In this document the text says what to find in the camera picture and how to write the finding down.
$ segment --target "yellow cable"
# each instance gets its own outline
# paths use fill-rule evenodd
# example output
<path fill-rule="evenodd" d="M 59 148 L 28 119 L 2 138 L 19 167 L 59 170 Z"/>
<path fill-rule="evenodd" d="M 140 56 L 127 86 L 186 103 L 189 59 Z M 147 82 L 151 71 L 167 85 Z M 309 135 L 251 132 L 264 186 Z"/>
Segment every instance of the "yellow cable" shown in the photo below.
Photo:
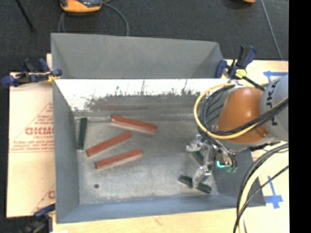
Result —
<path fill-rule="evenodd" d="M 278 155 L 277 157 L 274 157 L 274 158 L 269 158 L 267 159 L 261 166 L 259 166 L 253 173 L 252 175 L 249 177 L 247 183 L 245 184 L 245 187 L 243 189 L 243 192 L 242 192 L 242 195 L 241 195 L 241 199 L 240 199 L 240 204 L 239 204 L 239 207 L 238 207 L 238 214 L 240 213 L 241 209 L 243 208 L 246 200 L 247 200 L 247 196 L 248 196 L 248 193 L 249 193 L 249 190 L 251 189 L 254 181 L 259 177 L 259 175 L 261 174 L 262 170 L 265 169 L 267 166 L 269 166 L 271 163 L 273 163 L 274 161 L 280 159 L 280 158 L 283 158 L 283 157 L 286 157 L 289 155 L 289 152 L 284 152 L 282 153 L 281 155 Z M 244 230 L 244 219 L 243 217 L 240 218 L 240 221 L 239 221 L 239 226 L 238 226 L 238 229 L 239 229 L 239 233 L 245 233 L 245 230 Z"/>

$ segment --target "red block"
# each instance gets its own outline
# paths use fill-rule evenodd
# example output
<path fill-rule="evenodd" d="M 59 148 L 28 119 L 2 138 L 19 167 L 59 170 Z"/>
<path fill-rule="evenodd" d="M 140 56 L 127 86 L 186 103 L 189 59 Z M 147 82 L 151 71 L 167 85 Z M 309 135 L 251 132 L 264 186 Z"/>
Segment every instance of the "red block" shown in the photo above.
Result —
<path fill-rule="evenodd" d="M 96 161 L 95 167 L 96 169 L 100 168 L 105 168 L 105 167 L 110 167 L 110 166 L 115 166 L 118 164 L 122 164 L 124 162 L 128 162 L 131 160 L 135 160 L 139 158 L 142 155 L 142 150 L 141 149 L 135 149 L 132 151 L 128 151 L 119 155 L 112 156 L 110 158 L 102 159 L 100 161 Z"/>
<path fill-rule="evenodd" d="M 145 131 L 148 133 L 155 133 L 157 130 L 157 126 L 154 124 L 133 120 L 122 116 L 113 115 L 111 118 L 111 122 L 122 126 L 130 127 L 132 129 Z"/>
<path fill-rule="evenodd" d="M 119 134 L 113 138 L 110 138 L 109 140 L 107 141 L 104 141 L 100 144 L 97 144 L 89 149 L 86 150 L 86 153 L 88 156 L 92 156 L 100 151 L 103 151 L 109 147 L 112 147 L 120 142 L 123 142 L 125 141 L 126 139 L 130 138 L 132 136 L 131 132 L 129 131 L 126 131 L 122 134 Z"/>

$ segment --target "black cable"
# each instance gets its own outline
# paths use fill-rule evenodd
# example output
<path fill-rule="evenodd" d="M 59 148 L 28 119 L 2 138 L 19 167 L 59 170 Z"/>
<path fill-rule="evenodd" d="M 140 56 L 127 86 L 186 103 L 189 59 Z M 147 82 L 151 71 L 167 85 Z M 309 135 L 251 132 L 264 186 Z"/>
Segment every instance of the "black cable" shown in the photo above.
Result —
<path fill-rule="evenodd" d="M 275 147 L 274 149 L 271 149 L 270 151 L 268 152 L 265 152 L 263 155 L 261 155 L 251 166 L 250 168 L 248 169 L 248 171 L 246 172 L 243 180 L 242 180 L 242 183 L 241 183 L 241 186 L 240 186 L 240 189 L 239 189 L 239 195 L 238 195 L 238 200 L 237 200 L 237 208 L 239 207 L 239 204 L 240 204 L 240 200 L 241 200 L 241 195 L 242 195 L 242 192 L 245 188 L 245 185 L 247 183 L 247 181 L 249 180 L 249 177 L 251 176 L 251 174 L 259 167 L 261 166 L 267 159 L 269 159 L 272 155 L 274 155 L 275 153 L 283 150 L 283 149 L 287 149 L 289 147 L 289 143 L 285 143 L 281 146 L 278 146 L 278 147 Z"/>
<path fill-rule="evenodd" d="M 281 175 L 282 173 L 284 173 L 286 170 L 288 170 L 289 165 L 287 165 L 286 167 L 284 167 L 282 170 L 280 170 L 277 174 L 275 174 L 273 177 L 271 177 L 268 181 L 266 181 L 264 184 L 262 184 L 254 193 L 251 194 L 251 196 L 249 196 L 249 198 L 246 200 L 245 204 L 243 205 L 243 207 L 241 208 L 240 212 L 237 215 L 237 219 L 235 221 L 234 224 L 234 228 L 233 228 L 233 233 L 236 232 L 238 225 L 239 225 L 239 221 L 243 215 L 243 213 L 245 212 L 247 206 L 249 205 L 249 203 L 253 200 L 253 198 L 255 197 L 255 195 L 257 193 L 259 193 L 259 191 L 261 191 L 269 182 L 271 182 L 272 180 L 274 180 L 276 177 L 278 177 L 279 175 Z"/>
<path fill-rule="evenodd" d="M 270 120 L 271 118 L 273 118 L 276 114 L 278 114 L 282 109 L 284 109 L 286 106 L 288 105 L 288 98 L 286 98 L 284 101 L 282 101 L 279 105 L 275 106 L 274 108 L 270 109 L 269 111 L 266 111 L 265 113 L 261 114 L 260 116 L 258 116 L 257 118 L 243 124 L 240 125 L 239 127 L 236 127 L 232 130 L 229 131 L 212 131 L 211 129 L 209 129 L 207 127 L 207 125 L 205 123 L 202 123 L 203 126 L 206 127 L 206 129 L 208 129 L 209 131 L 211 131 L 212 133 L 216 133 L 217 135 L 230 135 L 233 133 L 237 133 L 241 130 L 244 130 L 252 125 L 257 124 L 255 127 L 253 127 L 251 130 L 254 130 L 258 127 L 260 127 L 261 125 L 263 125 L 264 123 L 266 123 L 268 120 Z"/>
<path fill-rule="evenodd" d="M 34 32 L 34 31 L 35 31 L 35 28 L 34 28 L 33 24 L 31 23 L 29 17 L 27 16 L 27 14 L 26 14 L 26 12 L 25 12 L 23 6 L 21 5 L 20 1 L 19 1 L 19 0 L 15 0 L 15 1 L 16 1 L 16 3 L 17 3 L 17 5 L 18 5 L 18 7 L 19 7 L 19 9 L 20 9 L 20 11 L 21 11 L 21 13 L 23 14 L 23 16 L 24 16 L 26 22 L 27 22 L 27 24 L 28 24 L 28 26 L 29 26 L 29 28 L 30 28 L 30 31 L 31 31 L 31 32 Z"/>
<path fill-rule="evenodd" d="M 225 86 L 222 87 L 221 89 L 215 91 L 214 93 L 212 93 L 205 101 L 204 105 L 203 105 L 203 109 L 201 110 L 201 113 L 199 115 L 199 120 L 201 121 L 202 125 L 208 129 L 210 132 L 215 133 L 217 135 L 230 135 L 233 133 L 237 133 L 241 130 L 244 130 L 252 125 L 257 124 L 255 127 L 252 128 L 252 130 L 260 127 L 261 125 L 263 125 L 264 123 L 266 123 L 268 120 L 270 120 L 271 118 L 273 118 L 276 114 L 278 114 L 282 109 L 284 109 L 287 105 L 288 105 L 288 98 L 286 98 L 284 101 L 282 101 L 280 104 L 278 104 L 277 106 L 275 106 L 274 108 L 270 109 L 269 111 L 266 111 L 265 113 L 261 114 L 260 116 L 258 116 L 257 118 L 243 124 L 240 125 L 239 127 L 236 127 L 234 129 L 231 129 L 229 131 L 213 131 L 208 127 L 208 123 L 210 121 L 212 121 L 214 118 L 210 118 L 209 121 L 207 121 L 207 114 L 208 111 L 210 109 L 211 106 L 213 106 L 222 96 L 222 94 L 227 90 L 232 88 L 233 86 Z M 211 104 L 211 102 L 213 101 L 213 99 L 216 98 L 217 95 L 219 95 L 221 93 L 221 96 L 214 102 Z"/>

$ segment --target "blue tape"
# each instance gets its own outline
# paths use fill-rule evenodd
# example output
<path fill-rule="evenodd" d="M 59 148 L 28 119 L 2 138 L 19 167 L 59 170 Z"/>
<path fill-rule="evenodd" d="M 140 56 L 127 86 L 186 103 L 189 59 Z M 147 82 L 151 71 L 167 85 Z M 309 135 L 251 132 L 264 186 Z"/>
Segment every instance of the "blue tape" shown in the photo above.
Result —
<path fill-rule="evenodd" d="M 266 203 L 271 203 L 273 205 L 273 208 L 274 209 L 278 209 L 280 208 L 280 205 L 279 203 L 280 202 L 283 202 L 283 198 L 281 195 L 276 195 L 276 192 L 274 190 L 274 187 L 273 187 L 273 184 L 272 184 L 272 181 L 269 181 L 269 184 L 270 184 L 270 187 L 271 187 L 271 190 L 272 190 L 272 194 L 273 195 L 270 195 L 270 196 L 263 196 L 264 200 Z"/>

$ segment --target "gray surface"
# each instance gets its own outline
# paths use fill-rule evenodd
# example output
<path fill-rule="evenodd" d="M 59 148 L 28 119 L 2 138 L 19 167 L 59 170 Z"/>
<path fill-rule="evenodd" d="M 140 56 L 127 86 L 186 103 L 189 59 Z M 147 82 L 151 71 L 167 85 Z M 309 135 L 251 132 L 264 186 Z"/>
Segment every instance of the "gray surface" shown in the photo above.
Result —
<path fill-rule="evenodd" d="M 140 116 L 130 117 L 141 120 Z M 119 145 L 88 157 L 78 151 L 80 171 L 80 203 L 133 201 L 148 198 L 202 195 L 178 182 L 181 174 L 192 176 L 198 164 L 185 152 L 186 145 L 196 134 L 193 120 L 162 117 L 143 118 L 158 126 L 153 135 L 131 131 L 132 137 Z M 126 131 L 109 121 L 89 122 L 86 148 L 106 141 Z M 142 148 L 139 159 L 118 166 L 96 170 L 94 161 Z M 209 179 L 217 193 L 213 178 Z"/>
<path fill-rule="evenodd" d="M 96 107 L 96 112 L 74 112 L 69 109 L 70 106 L 56 84 L 57 82 L 54 83 L 54 130 L 58 223 L 176 214 L 236 206 L 243 174 L 252 164 L 247 152 L 237 158 L 238 172 L 228 174 L 223 170 L 215 170 L 207 179 L 206 183 L 212 186 L 209 195 L 178 182 L 179 175 L 192 176 L 198 167 L 191 155 L 185 152 L 186 145 L 197 134 L 197 127 L 189 110 L 193 105 L 192 97 L 174 97 L 169 100 L 163 97 L 161 102 L 158 101 L 159 98 L 144 96 L 123 97 L 118 98 L 117 103 L 114 99 L 112 101 L 116 105 L 123 100 L 123 104 L 128 105 L 126 110 L 101 105 Z M 158 103 L 157 109 L 152 113 L 152 106 L 141 110 L 129 109 L 134 104 L 153 104 L 152 99 L 156 99 Z M 161 105 L 169 108 L 167 114 L 163 114 Z M 154 123 L 158 129 L 155 134 L 132 131 L 132 138 L 128 141 L 87 157 L 85 150 L 76 149 L 81 113 L 84 117 L 89 115 L 85 148 L 125 131 L 120 126 L 112 125 L 110 116 L 107 115 L 121 113 L 122 116 Z M 108 169 L 96 170 L 94 167 L 96 160 L 135 148 L 143 150 L 143 156 L 139 159 Z M 257 196 L 254 202 L 256 206 L 264 204 L 261 196 Z"/>
<path fill-rule="evenodd" d="M 52 33 L 53 68 L 62 78 L 214 78 L 216 42 Z"/>

